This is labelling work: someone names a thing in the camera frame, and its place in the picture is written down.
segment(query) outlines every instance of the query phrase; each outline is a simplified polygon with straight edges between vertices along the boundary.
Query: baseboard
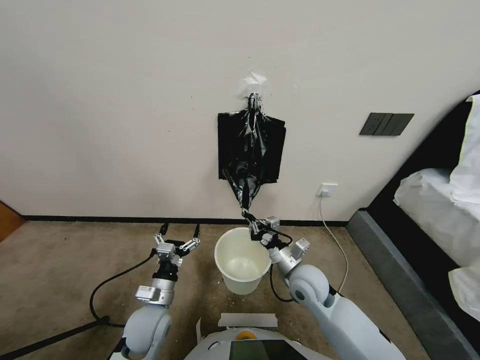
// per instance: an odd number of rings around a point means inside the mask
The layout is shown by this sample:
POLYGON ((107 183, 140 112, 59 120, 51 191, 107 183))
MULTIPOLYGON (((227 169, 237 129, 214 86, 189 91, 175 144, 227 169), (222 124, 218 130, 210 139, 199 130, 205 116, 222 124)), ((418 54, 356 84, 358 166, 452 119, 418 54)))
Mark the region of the baseboard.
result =
MULTIPOLYGON (((98 222, 98 223, 171 223, 171 224, 212 224, 212 225, 246 225, 244 219, 232 218, 189 218, 189 217, 118 217, 118 216, 50 216, 23 215, 27 221, 51 222, 98 222)), ((280 220, 283 226, 322 227, 317 220, 280 220)), ((326 221, 327 226, 345 227, 348 221, 326 221)))

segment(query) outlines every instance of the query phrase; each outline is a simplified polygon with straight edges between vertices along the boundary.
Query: white bucket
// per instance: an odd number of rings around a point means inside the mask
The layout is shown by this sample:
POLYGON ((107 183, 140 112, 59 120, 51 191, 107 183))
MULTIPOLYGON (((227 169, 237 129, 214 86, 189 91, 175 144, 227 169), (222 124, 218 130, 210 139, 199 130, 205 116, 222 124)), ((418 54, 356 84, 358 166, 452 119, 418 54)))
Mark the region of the white bucket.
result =
POLYGON ((238 295, 255 290, 272 263, 267 249, 250 239, 247 227, 224 233, 216 242, 214 254, 226 287, 238 295))

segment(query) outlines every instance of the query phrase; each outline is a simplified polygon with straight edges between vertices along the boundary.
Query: white pillow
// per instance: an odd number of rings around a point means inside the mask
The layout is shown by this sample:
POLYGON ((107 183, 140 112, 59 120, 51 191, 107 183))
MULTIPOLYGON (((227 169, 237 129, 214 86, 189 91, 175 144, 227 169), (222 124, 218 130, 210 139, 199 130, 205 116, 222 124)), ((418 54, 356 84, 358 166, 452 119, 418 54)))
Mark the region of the white pillow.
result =
POLYGON ((458 201, 480 204, 480 95, 470 96, 470 114, 458 165, 450 174, 452 197, 458 201))

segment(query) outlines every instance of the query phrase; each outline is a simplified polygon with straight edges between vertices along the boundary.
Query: wall socket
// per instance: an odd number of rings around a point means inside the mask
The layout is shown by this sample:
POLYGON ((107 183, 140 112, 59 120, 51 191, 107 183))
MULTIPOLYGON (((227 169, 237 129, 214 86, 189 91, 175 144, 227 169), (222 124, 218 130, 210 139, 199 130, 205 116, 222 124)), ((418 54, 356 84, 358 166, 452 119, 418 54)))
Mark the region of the wall socket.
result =
POLYGON ((337 189, 337 186, 338 184, 334 182, 322 182, 322 184, 320 185, 320 188, 318 188, 316 195, 319 198, 331 197, 332 194, 337 189))

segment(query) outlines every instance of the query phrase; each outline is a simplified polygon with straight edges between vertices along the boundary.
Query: black plastic bag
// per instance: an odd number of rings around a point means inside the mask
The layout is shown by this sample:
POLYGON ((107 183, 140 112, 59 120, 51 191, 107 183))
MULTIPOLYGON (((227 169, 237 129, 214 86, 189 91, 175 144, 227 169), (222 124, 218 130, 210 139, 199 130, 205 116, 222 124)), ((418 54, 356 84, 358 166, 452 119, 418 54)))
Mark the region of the black plastic bag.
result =
POLYGON ((218 178, 229 182, 244 209, 263 184, 277 182, 285 134, 285 122, 262 113, 256 93, 246 109, 218 114, 218 178))

